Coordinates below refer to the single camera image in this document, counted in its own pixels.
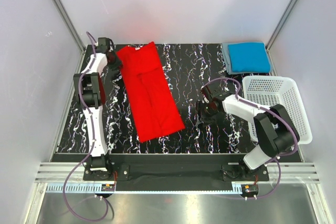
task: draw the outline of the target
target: white plastic basket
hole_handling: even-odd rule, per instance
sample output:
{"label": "white plastic basket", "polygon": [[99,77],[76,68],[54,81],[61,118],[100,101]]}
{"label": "white plastic basket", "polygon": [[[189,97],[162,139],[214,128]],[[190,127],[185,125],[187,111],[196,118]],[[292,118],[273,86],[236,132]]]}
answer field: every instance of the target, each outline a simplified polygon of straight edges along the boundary
{"label": "white plastic basket", "polygon": [[[243,79],[244,98],[261,105],[283,105],[300,135],[300,144],[309,144],[312,134],[295,81],[279,76],[247,76]],[[248,123],[251,139],[257,142],[256,128]]]}

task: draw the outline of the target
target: blue folded cloth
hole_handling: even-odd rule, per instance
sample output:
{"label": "blue folded cloth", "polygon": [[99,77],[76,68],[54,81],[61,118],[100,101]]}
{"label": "blue folded cloth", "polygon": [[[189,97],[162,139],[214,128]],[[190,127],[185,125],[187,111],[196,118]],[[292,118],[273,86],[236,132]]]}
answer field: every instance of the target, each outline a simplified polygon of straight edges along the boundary
{"label": "blue folded cloth", "polygon": [[228,74],[272,71],[270,59],[262,42],[223,43],[222,49]]}

